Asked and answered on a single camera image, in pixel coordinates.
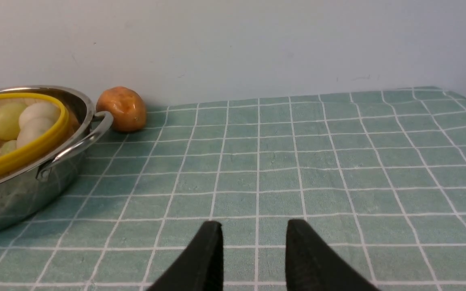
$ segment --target white grid line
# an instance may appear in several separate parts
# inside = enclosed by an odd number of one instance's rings
[[[311,96],[317,96],[320,100],[321,100],[321,95],[311,95]],[[426,99],[425,101],[447,101],[447,99]],[[290,101],[292,104],[307,104],[307,103],[310,103],[310,104],[317,104],[318,102],[317,101]],[[331,101],[320,101],[320,102],[324,102],[324,103],[344,103],[344,102],[331,102]],[[407,104],[407,103],[414,103],[415,100],[411,100],[411,101],[403,101],[403,102],[397,102],[397,103],[392,103],[394,105],[402,105],[402,104]],[[180,108],[180,109],[170,109],[170,110],[159,110],[159,111],[151,111],[150,113],[152,114],[160,114],[160,113],[163,113],[163,112],[174,112],[174,111],[188,111],[188,110],[196,110],[196,109],[199,109],[199,110],[202,110],[202,109],[224,109],[226,108],[225,106],[214,106],[214,107],[198,107],[201,103],[198,103],[196,105],[196,107],[193,107],[193,108]],[[260,104],[261,107],[266,107],[266,106],[274,106],[274,105],[286,105],[287,102],[280,102],[280,103],[269,103],[269,104]],[[374,103],[364,103],[364,104],[368,104],[368,105],[375,105],[375,104],[381,104],[381,103],[378,103],[378,102],[374,102]],[[237,105],[237,106],[231,106],[231,108],[245,108],[245,107],[256,107],[257,105],[256,104],[251,104],[251,105]]]
[[[258,261],[258,245],[259,245],[259,238],[260,238],[260,99],[257,100],[258,102],[258,129],[257,129],[257,154],[256,154],[256,215],[255,215],[255,284],[254,284],[254,291],[258,291],[258,275],[259,275],[259,261]]]
[[[156,239],[154,241],[154,248],[152,250],[152,253],[150,253],[150,258],[148,259],[148,263],[147,263],[146,270],[145,270],[145,276],[143,277],[143,280],[142,280],[143,282],[146,282],[146,280],[148,278],[148,274],[150,273],[150,269],[152,268],[152,262],[154,260],[154,256],[156,254],[156,250],[157,250],[157,247],[158,247],[158,244],[159,244],[159,238],[161,237],[161,232],[163,231],[163,227],[165,226],[165,223],[167,221],[168,212],[170,211],[170,205],[172,204],[172,201],[174,200],[174,193],[176,192],[177,184],[179,182],[179,177],[180,177],[181,172],[183,170],[184,162],[186,161],[186,155],[188,154],[188,149],[190,148],[190,142],[192,141],[192,137],[194,136],[195,127],[197,125],[198,118],[199,118],[199,109],[197,109],[195,111],[194,127],[192,128],[192,133],[190,134],[188,144],[186,145],[186,150],[184,152],[183,160],[181,161],[181,166],[179,167],[179,171],[178,171],[178,173],[176,175],[176,180],[174,182],[174,187],[172,188],[172,194],[170,195],[170,199],[168,200],[168,203],[167,203],[167,208],[165,210],[165,214],[163,215],[163,219],[161,220],[161,225],[159,226],[159,230],[157,231]]]
[[[341,215],[353,216],[351,212],[335,212],[335,213],[324,213],[324,214],[307,214],[307,217],[335,217]],[[404,217],[403,213],[356,213],[357,217]],[[407,217],[450,217],[455,215],[464,215],[466,212],[424,212],[424,213],[407,213]],[[255,218],[277,218],[277,217],[288,217],[288,218],[300,218],[303,217],[302,214],[296,215],[242,215],[242,216],[229,216],[229,217],[212,217],[213,219],[255,219]],[[209,219],[209,217],[167,217],[162,218],[148,218],[148,219],[121,219],[120,222],[140,222],[140,221],[162,221],[162,220],[204,220]],[[42,220],[33,220],[25,221],[25,224],[38,224],[38,223],[50,223],[50,222],[60,222],[60,221],[95,221],[95,222],[117,222],[117,219],[42,219]]]
[[[330,247],[466,247],[466,243],[361,243],[337,242],[329,243]],[[181,251],[186,249],[186,245],[174,247],[155,247],[157,251]],[[285,245],[224,245],[224,249],[284,249]],[[0,247],[0,250],[35,250],[35,251],[151,251],[154,247]]]
[[[321,102],[321,105],[322,105],[322,110],[323,110],[323,116],[327,116],[326,109],[325,109],[325,103]],[[330,128],[328,126],[328,122],[325,122],[325,126],[327,128],[327,132],[330,134]],[[329,136],[329,139],[330,139],[330,144],[331,144],[332,149],[333,149],[333,154],[335,156],[335,162],[337,163],[337,166],[338,166],[338,169],[339,169],[339,175],[341,176],[341,180],[343,181],[344,191],[346,192],[346,196],[348,197],[348,201],[350,203],[350,208],[352,210],[355,225],[357,226],[357,230],[359,232],[359,239],[360,239],[361,244],[362,244],[362,250],[363,250],[364,256],[366,258],[366,263],[368,264],[368,268],[370,269],[371,282],[374,284],[374,282],[377,280],[377,278],[375,277],[375,272],[373,270],[373,265],[372,265],[371,260],[370,260],[370,254],[368,253],[368,249],[366,248],[366,245],[365,245],[365,242],[364,242],[364,235],[362,233],[362,228],[360,226],[359,219],[357,218],[357,212],[355,211],[355,206],[354,206],[354,203],[352,201],[352,196],[350,195],[350,191],[348,190],[348,185],[346,184],[346,180],[344,179],[343,170],[341,169],[341,164],[339,162],[339,157],[337,155],[337,152],[335,151],[335,145],[334,145],[332,136]]]
[[[420,101],[420,103],[425,107],[425,109],[427,110],[427,112],[431,112],[429,111],[429,108],[425,105],[425,103],[423,101]],[[456,148],[458,149],[461,157],[465,160],[466,162],[466,156],[464,155],[463,151],[461,150],[461,148],[459,148],[455,143],[454,141],[447,135],[447,133],[445,132],[444,129],[442,129],[442,127],[440,126],[440,124],[438,123],[438,121],[436,120],[436,118],[432,117],[432,120],[433,122],[436,124],[436,126],[442,131],[442,133],[445,135],[445,137],[449,140],[449,142]],[[417,149],[417,152],[418,152],[418,155],[420,156],[420,158],[422,159],[422,162],[424,164],[425,161],[424,161],[424,158],[422,157],[422,154],[420,153],[420,151]],[[436,183],[437,186],[440,186],[440,183],[438,182],[438,180],[436,179],[436,177],[433,175],[433,173],[431,172],[431,170],[429,168],[427,168],[427,171],[429,172],[429,174],[431,175],[431,177],[434,179],[434,182]],[[445,199],[447,199],[447,202],[449,203],[449,205],[451,206],[451,209],[453,210],[453,212],[456,213],[456,209],[453,205],[453,202],[451,201],[451,199],[449,198],[449,196],[445,193],[445,190],[440,188],[440,191],[442,192],[442,194],[445,196]],[[459,221],[461,221],[461,223],[465,226],[466,228],[466,221],[458,214],[456,214],[456,217],[458,217]]]
[[[355,104],[355,107],[357,108],[357,114],[359,114],[359,116],[360,116],[359,105]],[[360,123],[361,123],[362,129],[366,133],[366,137],[370,141],[370,144],[371,144],[371,147],[373,148],[373,151],[375,151],[375,155],[377,156],[377,161],[379,162],[379,165],[381,166],[381,169],[382,169],[384,175],[386,176],[386,180],[387,180],[388,184],[390,185],[390,187],[392,188],[393,195],[394,195],[394,198],[396,200],[396,203],[398,204],[398,206],[400,208],[400,211],[404,214],[404,218],[405,218],[407,224],[409,225],[409,227],[411,228],[411,231],[413,232],[413,236],[415,237],[415,242],[419,245],[420,244],[420,239],[418,239],[418,232],[416,231],[416,229],[413,226],[413,223],[411,222],[409,217],[407,215],[405,215],[406,214],[405,208],[402,205],[402,202],[400,201],[398,193],[394,189],[394,185],[393,185],[393,183],[392,183],[392,181],[390,179],[390,175],[388,175],[387,170],[384,168],[384,164],[382,163],[381,156],[379,155],[379,151],[377,151],[377,149],[375,149],[375,144],[373,144],[373,140],[370,138],[370,135],[368,134],[368,131],[366,130],[366,126],[364,125],[364,122],[362,122],[362,119],[360,120]],[[436,277],[436,273],[434,272],[434,269],[433,269],[431,263],[429,263],[429,259],[427,259],[427,255],[426,255],[423,247],[419,246],[418,249],[420,250],[420,254],[422,254],[422,258],[423,258],[425,264],[427,265],[427,268],[429,269],[429,273],[431,273],[431,277],[433,278],[433,280],[437,281],[438,279]],[[442,291],[442,287],[439,284],[436,285],[436,288],[437,288],[438,291]]]
[[[448,190],[454,190],[454,189],[461,189],[464,190],[466,189],[466,186],[453,186],[453,187],[442,187],[443,189],[448,189]],[[430,186],[430,187],[401,187],[401,188],[395,188],[396,190],[427,190],[427,189],[435,189],[438,190],[439,187],[436,186]],[[345,190],[344,188],[335,188],[335,187],[324,187],[324,188],[303,188],[304,191],[309,191],[309,190]],[[370,190],[392,190],[392,188],[349,188],[349,191],[370,191]],[[281,193],[281,192],[292,192],[292,190],[266,190],[266,191],[260,191],[259,193]],[[227,193],[246,193],[246,194],[255,194],[257,193],[256,191],[249,191],[249,190],[244,190],[244,191],[234,191],[234,190],[225,190],[225,191],[217,191],[217,194],[227,194]],[[194,195],[209,195],[213,194],[213,192],[199,192],[199,193],[174,193],[174,195],[188,195],[188,196],[194,196]],[[159,193],[159,194],[134,194],[134,197],[154,197],[154,196],[170,196],[172,195],[171,193]],[[116,198],[116,197],[127,197],[128,195],[123,194],[123,195],[92,195],[93,198]],[[76,194],[66,194],[64,197],[78,197],[78,198],[85,198],[87,195],[76,195]]]
[[[393,116],[378,116],[378,117],[365,117],[365,118],[392,118]],[[327,121],[347,121],[347,120],[353,120],[357,121],[358,118],[343,118],[343,119],[335,119],[335,120],[327,120]],[[325,120],[307,120],[307,121],[294,121],[292,122],[293,124],[296,123],[324,123]],[[291,122],[268,122],[268,123],[261,123],[261,125],[272,125],[272,124],[290,124]],[[242,126],[242,125],[257,125],[256,123],[243,123],[243,124],[229,124],[231,125],[237,125],[237,126]],[[198,125],[197,127],[224,127],[225,124],[218,124],[218,125]],[[169,128],[176,128],[176,127],[188,127],[192,128],[191,125],[172,125],[168,127],[151,127],[147,130],[152,130],[152,129],[169,129]],[[466,125],[462,125],[460,127],[448,127],[445,129],[446,131],[452,130],[452,129],[466,129]],[[437,129],[420,129],[416,131],[407,131],[408,133],[424,133],[424,132],[430,132],[430,131],[439,131]],[[401,133],[401,131],[370,131],[370,134],[393,134],[393,133]],[[357,135],[357,134],[364,134],[364,133],[330,133],[331,135]],[[296,135],[298,137],[300,136],[322,136],[322,135]],[[261,138],[272,138],[272,137],[291,137],[290,135],[281,135],[281,136],[261,136]],[[226,139],[249,139],[249,138],[255,138],[255,137],[228,137]],[[199,138],[199,139],[194,139],[194,140],[219,140],[222,138]],[[160,140],[160,143],[163,142],[173,142],[173,141],[185,141],[187,139],[171,139],[171,140]],[[128,141],[124,139],[125,142],[127,143],[153,143],[153,140],[136,140],[136,141]],[[98,141],[97,144],[119,144],[122,143],[122,141]]]
[[[466,280],[377,280],[377,285],[407,285],[407,286],[422,286],[422,285],[466,285]],[[86,282],[73,282],[73,283],[39,283],[38,287],[83,287]],[[112,282],[112,283],[93,283],[97,287],[140,287],[141,289],[150,287],[152,283],[142,282]],[[284,281],[224,281],[225,286],[285,286]],[[0,287],[31,287],[33,283],[22,283],[22,282],[0,282]]]
[[[116,152],[114,153],[114,156],[118,154],[118,151],[120,151],[120,149],[123,147],[123,144],[125,143],[125,139],[124,139],[124,142],[122,142],[122,144],[120,144],[120,147],[118,147],[118,149],[116,150]],[[111,158],[111,161],[109,162],[109,164],[107,164],[107,167],[104,169],[104,174],[107,172],[107,170],[109,170],[109,168],[111,167],[111,163],[112,163],[112,160],[113,158]],[[68,224],[68,226],[66,227],[66,230],[64,230],[64,232],[61,234],[61,236],[59,237],[59,240],[57,240],[57,244],[55,245],[55,250],[51,253],[51,256],[48,258],[48,261],[46,261],[46,264],[44,265],[41,273],[39,274],[39,277],[37,277],[37,280],[35,280],[35,283],[31,289],[31,291],[34,291],[35,288],[37,288],[40,280],[42,279],[42,277],[44,276],[44,274],[46,273],[46,269],[48,269],[48,266],[50,265],[51,261],[53,260],[53,258],[55,257],[55,255],[57,254],[57,251],[59,250],[59,247],[62,243],[62,239],[64,238],[64,236],[68,233],[68,231],[70,230],[71,226],[73,225],[73,223],[75,222],[75,219],[78,217],[78,215],[82,212],[82,210],[84,209],[85,205],[87,204],[87,202],[89,201],[89,199],[91,198],[91,196],[93,195],[94,191],[96,190],[96,187],[98,186],[98,183],[100,183],[100,181],[102,180],[103,178],[103,175],[101,175],[97,182],[94,184],[94,186],[92,187],[91,191],[89,191],[89,194],[87,194],[87,197],[85,198],[85,200],[83,201],[83,203],[80,205],[80,208],[76,211],[74,217],[70,220],[70,224]]]
[[[466,164],[434,164],[431,166],[388,166],[385,169],[424,169],[424,168],[452,168],[452,167],[466,167]],[[368,170],[368,169],[381,169],[382,167],[341,167],[342,170]],[[296,169],[309,169],[318,171],[333,171],[338,168],[316,168],[316,167],[287,167],[280,169],[267,169],[260,170],[260,172],[278,172],[285,170],[296,170]],[[236,171],[183,171],[183,174],[215,174],[215,173],[256,173],[256,170],[236,170]],[[142,173],[142,174],[123,174],[123,175],[80,175],[81,177],[131,177],[131,176],[147,176],[147,175],[173,175],[177,172],[163,172],[163,173]]]
[[[226,133],[228,131],[229,121],[229,101],[226,107],[226,126],[224,127],[224,136],[222,136],[222,147],[220,148],[220,155],[218,157],[217,176],[215,177],[215,186],[213,186],[213,197],[211,199],[210,220],[213,217],[213,209],[215,208],[215,199],[217,198],[218,177],[220,175],[220,167],[222,166],[222,157],[224,155],[224,145],[226,144]]]
[[[299,166],[298,146],[296,145],[296,132],[294,131],[294,118],[292,117],[292,106],[289,98],[290,128],[292,129],[292,143],[294,144],[294,158],[296,159],[296,169],[298,171],[298,182],[301,199],[301,208],[303,208],[303,219],[307,221],[307,208],[305,208],[305,195],[303,194],[303,181],[301,178],[301,167]]]

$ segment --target orange potato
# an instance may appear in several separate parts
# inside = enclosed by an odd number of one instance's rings
[[[136,92],[122,86],[105,90],[98,98],[96,111],[111,112],[114,118],[112,129],[115,131],[137,131],[146,124],[144,101]]]

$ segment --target white wall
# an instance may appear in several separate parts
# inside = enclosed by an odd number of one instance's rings
[[[166,104],[466,95],[466,0],[0,0],[0,87],[37,83]]]

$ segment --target stainless steel pot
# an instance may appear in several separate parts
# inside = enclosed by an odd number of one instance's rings
[[[81,126],[49,155],[0,180],[0,230],[30,216],[55,199],[78,175],[85,150],[112,124],[109,112],[95,113],[91,100],[73,89],[41,85],[0,89],[0,94],[9,92],[55,97],[73,111]],[[93,121],[100,123],[91,130]]]

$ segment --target yellow bowl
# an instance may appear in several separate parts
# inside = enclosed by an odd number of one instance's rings
[[[61,114],[53,126],[42,136],[26,144],[24,147],[16,149],[8,154],[0,156],[0,176],[13,170],[26,166],[47,154],[53,147],[66,136],[70,127],[70,119],[66,107],[61,101],[37,93],[3,93],[0,94],[0,106],[4,103],[21,101],[27,105],[38,101],[51,102],[59,107]]]

